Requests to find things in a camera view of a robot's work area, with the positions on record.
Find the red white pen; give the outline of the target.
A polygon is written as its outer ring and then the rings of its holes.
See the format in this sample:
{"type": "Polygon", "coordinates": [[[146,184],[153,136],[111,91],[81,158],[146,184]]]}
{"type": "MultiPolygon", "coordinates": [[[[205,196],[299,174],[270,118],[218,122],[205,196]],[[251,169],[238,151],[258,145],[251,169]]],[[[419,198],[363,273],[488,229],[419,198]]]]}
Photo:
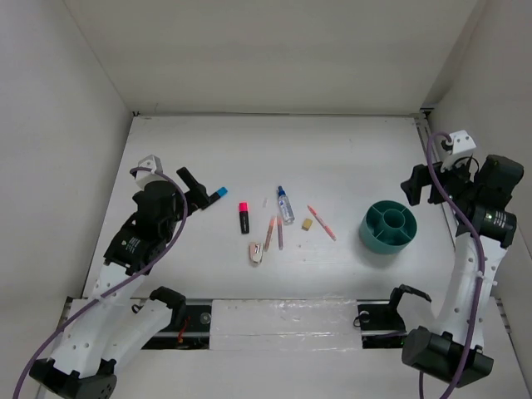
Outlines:
{"type": "Polygon", "coordinates": [[[333,233],[331,228],[324,222],[324,220],[317,213],[317,211],[311,205],[307,205],[307,208],[309,212],[311,213],[311,215],[317,220],[317,222],[321,225],[321,227],[324,229],[327,235],[331,238],[331,240],[336,241],[337,240],[336,235],[333,233]]]}

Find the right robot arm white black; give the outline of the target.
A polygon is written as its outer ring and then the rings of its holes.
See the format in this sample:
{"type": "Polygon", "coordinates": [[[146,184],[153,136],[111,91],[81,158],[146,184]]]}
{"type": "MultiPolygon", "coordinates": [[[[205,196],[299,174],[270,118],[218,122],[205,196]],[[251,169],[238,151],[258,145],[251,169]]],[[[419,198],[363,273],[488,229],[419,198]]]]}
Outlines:
{"type": "Polygon", "coordinates": [[[488,155],[471,174],[466,159],[449,170],[440,162],[417,165],[401,189],[411,205],[431,188],[429,203],[452,200],[458,219],[455,262],[444,303],[433,324],[406,336],[401,360],[420,373],[447,383],[450,390],[487,377],[494,364],[484,353],[484,312],[500,262],[512,245],[517,218],[505,207],[524,176],[521,164],[488,155]]]}

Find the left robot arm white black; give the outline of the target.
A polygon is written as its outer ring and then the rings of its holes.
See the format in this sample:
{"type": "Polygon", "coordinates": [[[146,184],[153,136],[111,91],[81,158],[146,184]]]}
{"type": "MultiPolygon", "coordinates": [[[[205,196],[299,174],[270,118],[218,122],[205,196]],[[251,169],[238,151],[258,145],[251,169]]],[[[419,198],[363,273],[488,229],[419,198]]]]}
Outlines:
{"type": "Polygon", "coordinates": [[[185,167],[176,174],[186,191],[157,168],[139,165],[131,174],[140,186],[133,197],[137,210],[104,253],[89,303],[57,329],[61,345],[30,362],[30,377],[60,398],[110,397],[117,371],[152,337],[187,323],[186,298],[170,288],[157,288],[137,309],[131,297],[175,244],[187,218],[209,207],[211,198],[185,167]]]}

